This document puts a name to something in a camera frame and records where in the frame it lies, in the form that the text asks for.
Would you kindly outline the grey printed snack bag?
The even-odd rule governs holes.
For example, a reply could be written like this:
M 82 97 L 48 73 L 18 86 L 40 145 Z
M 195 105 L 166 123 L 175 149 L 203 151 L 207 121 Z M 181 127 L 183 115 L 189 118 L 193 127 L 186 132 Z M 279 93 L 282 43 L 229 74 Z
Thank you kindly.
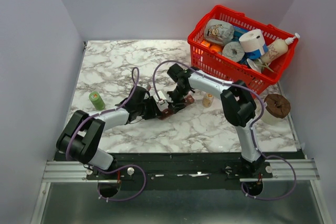
M 204 30 L 204 39 L 225 46 L 234 38 L 234 26 L 218 19 L 210 19 Z

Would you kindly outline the aluminium rail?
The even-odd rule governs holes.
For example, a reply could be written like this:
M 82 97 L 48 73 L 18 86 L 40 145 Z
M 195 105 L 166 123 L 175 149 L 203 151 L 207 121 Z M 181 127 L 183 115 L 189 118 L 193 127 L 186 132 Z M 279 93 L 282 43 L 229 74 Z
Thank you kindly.
M 313 159 L 288 159 L 285 162 L 279 159 L 268 161 L 266 169 L 261 173 L 262 180 L 290 181 L 296 175 L 297 180 L 319 180 L 320 175 Z M 43 174 L 44 183 L 79 183 L 94 182 L 116 183 L 116 179 L 107 179 L 94 175 L 78 162 L 48 162 Z

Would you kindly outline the grey wrapped toilet roll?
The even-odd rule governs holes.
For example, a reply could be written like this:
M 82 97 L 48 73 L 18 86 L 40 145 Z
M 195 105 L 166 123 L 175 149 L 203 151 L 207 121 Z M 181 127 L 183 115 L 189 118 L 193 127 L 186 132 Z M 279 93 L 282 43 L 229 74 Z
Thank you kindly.
M 243 59 L 245 52 L 239 42 L 232 41 L 224 46 L 222 54 L 234 62 L 239 62 Z

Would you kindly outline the orange fruit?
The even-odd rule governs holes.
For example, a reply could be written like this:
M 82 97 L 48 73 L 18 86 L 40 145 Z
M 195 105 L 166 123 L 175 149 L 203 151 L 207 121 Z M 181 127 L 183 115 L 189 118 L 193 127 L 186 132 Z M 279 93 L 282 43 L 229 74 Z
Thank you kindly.
M 220 46 L 220 45 L 211 45 L 209 49 L 210 49 L 210 51 L 214 51 L 217 54 L 221 55 L 222 51 L 223 51 L 223 46 Z

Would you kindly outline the orange box in basket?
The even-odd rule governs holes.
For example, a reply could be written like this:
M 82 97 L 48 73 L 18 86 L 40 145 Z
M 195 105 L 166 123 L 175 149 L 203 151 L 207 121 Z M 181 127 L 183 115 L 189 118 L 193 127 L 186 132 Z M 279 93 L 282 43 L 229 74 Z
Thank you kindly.
M 209 41 L 203 40 L 201 42 L 201 45 L 203 45 L 206 48 L 210 48 L 212 44 Z

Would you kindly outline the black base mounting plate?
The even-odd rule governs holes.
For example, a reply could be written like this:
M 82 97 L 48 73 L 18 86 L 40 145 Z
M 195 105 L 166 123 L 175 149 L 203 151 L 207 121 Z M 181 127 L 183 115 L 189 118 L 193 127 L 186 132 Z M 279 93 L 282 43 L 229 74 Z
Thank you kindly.
M 301 159 L 302 152 L 277 154 L 280 160 Z M 276 153 L 270 152 L 271 159 Z M 105 175 L 116 183 L 97 184 L 105 196 L 114 196 L 119 191 L 139 192 L 145 190 L 239 190 L 242 182 L 249 190 L 262 190 L 262 175 L 269 160 L 262 162 L 252 175 L 241 173 L 239 153 L 115 153 L 111 171 L 105 174 L 92 166 L 83 165 L 92 171 L 91 177 Z

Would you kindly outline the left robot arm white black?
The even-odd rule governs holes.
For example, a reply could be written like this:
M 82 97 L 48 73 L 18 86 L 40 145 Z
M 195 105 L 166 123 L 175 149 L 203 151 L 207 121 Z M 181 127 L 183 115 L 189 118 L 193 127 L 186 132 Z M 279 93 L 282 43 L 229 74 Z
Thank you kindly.
M 151 96 L 147 89 L 137 86 L 113 109 L 93 115 L 76 111 L 58 138 L 57 150 L 82 164 L 98 167 L 104 179 L 112 179 L 117 171 L 113 157 L 98 147 L 103 132 L 129 124 L 138 116 L 145 120 L 162 117 L 173 100 L 166 92 L 160 91 L 159 95 Z

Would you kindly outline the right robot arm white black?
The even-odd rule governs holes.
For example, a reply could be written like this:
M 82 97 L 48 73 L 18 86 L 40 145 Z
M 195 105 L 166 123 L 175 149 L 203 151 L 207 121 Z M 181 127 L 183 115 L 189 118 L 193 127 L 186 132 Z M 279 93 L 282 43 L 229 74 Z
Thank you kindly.
M 176 83 L 169 92 L 173 102 L 180 102 L 194 89 L 206 92 L 221 100 L 226 120 L 235 127 L 241 146 L 241 173 L 255 177 L 265 160 L 256 139 L 253 126 L 256 104 L 243 81 L 231 82 L 212 77 L 201 70 L 183 69 L 178 64 L 169 67 L 168 76 Z

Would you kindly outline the cream lotion pump bottle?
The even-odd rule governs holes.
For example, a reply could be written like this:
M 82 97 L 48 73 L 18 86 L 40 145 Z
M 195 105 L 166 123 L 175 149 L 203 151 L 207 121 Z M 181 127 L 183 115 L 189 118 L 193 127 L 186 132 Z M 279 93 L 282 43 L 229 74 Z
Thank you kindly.
M 268 51 L 260 57 L 261 61 L 264 64 L 270 64 L 275 59 L 284 55 L 288 51 L 289 45 L 291 45 L 295 39 L 299 38 L 300 35 L 298 33 L 295 33 L 293 37 L 288 37 L 286 39 L 276 39 L 267 47 Z

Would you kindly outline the red plastic shopping basket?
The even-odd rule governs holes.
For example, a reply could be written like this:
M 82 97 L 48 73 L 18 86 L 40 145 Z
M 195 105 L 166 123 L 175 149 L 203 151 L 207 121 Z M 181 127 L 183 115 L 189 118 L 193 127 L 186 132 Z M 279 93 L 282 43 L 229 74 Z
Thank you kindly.
M 191 65 L 193 67 L 197 67 L 207 74 L 223 80 L 243 80 L 250 89 L 258 94 L 263 93 L 270 85 L 274 85 L 280 80 L 284 70 L 287 69 L 292 61 L 296 46 L 299 42 L 298 39 L 289 45 L 289 50 L 284 55 L 275 59 L 275 61 L 270 64 L 270 70 L 264 70 L 262 73 L 258 73 L 255 70 L 249 69 L 246 65 L 235 63 L 215 51 L 211 51 L 201 44 L 201 42 L 205 40 L 204 31 L 210 19 L 219 19 L 229 22 L 234 26 L 246 30 L 260 29 L 267 45 L 276 39 L 286 39 L 293 36 L 271 24 L 266 25 L 260 23 L 242 12 L 222 5 L 216 5 L 209 13 L 200 19 L 187 38 L 187 42 L 190 45 Z

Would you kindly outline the clear pill bottle orange label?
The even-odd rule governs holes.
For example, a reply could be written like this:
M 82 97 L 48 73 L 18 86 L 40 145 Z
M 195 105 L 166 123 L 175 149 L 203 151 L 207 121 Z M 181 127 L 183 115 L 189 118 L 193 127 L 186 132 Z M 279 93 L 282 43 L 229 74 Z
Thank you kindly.
M 202 105 L 205 108 L 209 108 L 209 107 L 212 106 L 213 100 L 214 100 L 214 97 L 213 97 L 212 94 L 205 93 L 204 96 L 203 96 L 203 99 L 202 99 Z

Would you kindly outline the white toilet paper roll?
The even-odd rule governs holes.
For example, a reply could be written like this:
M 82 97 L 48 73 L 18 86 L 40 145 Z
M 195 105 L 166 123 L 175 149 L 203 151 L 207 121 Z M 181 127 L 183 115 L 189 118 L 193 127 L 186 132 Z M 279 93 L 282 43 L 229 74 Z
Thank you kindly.
M 241 44 L 244 52 L 260 51 L 265 53 L 266 42 L 263 36 L 263 32 L 260 29 L 250 30 L 244 33 L 239 38 L 239 43 Z

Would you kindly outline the green pill bottle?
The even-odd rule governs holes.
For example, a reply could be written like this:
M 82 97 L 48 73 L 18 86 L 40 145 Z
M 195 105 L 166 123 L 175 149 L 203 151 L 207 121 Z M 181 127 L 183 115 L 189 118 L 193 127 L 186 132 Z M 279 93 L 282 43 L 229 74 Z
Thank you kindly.
M 89 100 L 91 101 L 94 108 L 98 111 L 102 111 L 106 108 L 106 105 L 97 91 L 93 91 L 89 94 Z

